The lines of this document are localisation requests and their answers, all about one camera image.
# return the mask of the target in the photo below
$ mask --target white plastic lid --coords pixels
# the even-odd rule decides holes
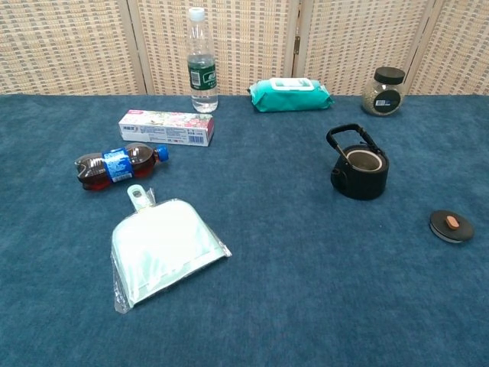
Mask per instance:
[[[206,10],[204,8],[190,8],[189,16],[191,21],[203,21],[206,18]]]

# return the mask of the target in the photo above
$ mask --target bottle label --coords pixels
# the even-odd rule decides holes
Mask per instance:
[[[134,176],[129,154],[125,148],[105,151],[102,153],[102,159],[105,172],[107,172],[112,182],[119,182]]]
[[[275,90],[314,90],[313,83],[307,78],[271,78],[270,84]]]
[[[209,90],[215,88],[215,64],[210,67],[201,67],[189,63],[190,87],[195,90]]]
[[[374,108],[380,113],[388,113],[399,107],[400,94],[395,90],[380,92],[374,100]]]

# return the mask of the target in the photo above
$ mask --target sealed pouch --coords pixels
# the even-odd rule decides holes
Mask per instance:
[[[128,188],[136,213],[112,233],[115,309],[134,305],[231,252],[193,207],[173,199],[156,204],[152,190]]]
[[[327,109],[334,103],[325,86],[307,78],[261,80],[249,91],[251,103],[260,112]]]

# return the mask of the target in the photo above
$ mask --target barcode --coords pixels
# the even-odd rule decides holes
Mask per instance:
[[[204,144],[204,138],[202,136],[192,136],[192,135],[189,135],[189,141],[191,143]]]
[[[390,101],[386,101],[385,99],[380,99],[375,101],[376,106],[390,106]]]
[[[131,178],[132,174],[122,174],[121,176],[113,177],[112,182],[119,182]]]
[[[190,80],[194,86],[200,86],[200,75],[197,71],[190,72]]]

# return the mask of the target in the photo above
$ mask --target water bottle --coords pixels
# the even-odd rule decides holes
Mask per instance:
[[[168,160],[164,145],[155,149],[142,143],[102,153],[85,154],[75,161],[78,180],[85,190],[101,190],[110,184],[132,177],[145,177],[153,172],[156,162]]]
[[[209,113],[217,108],[217,78],[215,74],[214,47],[206,25],[204,8],[190,8],[188,57],[193,108]]]

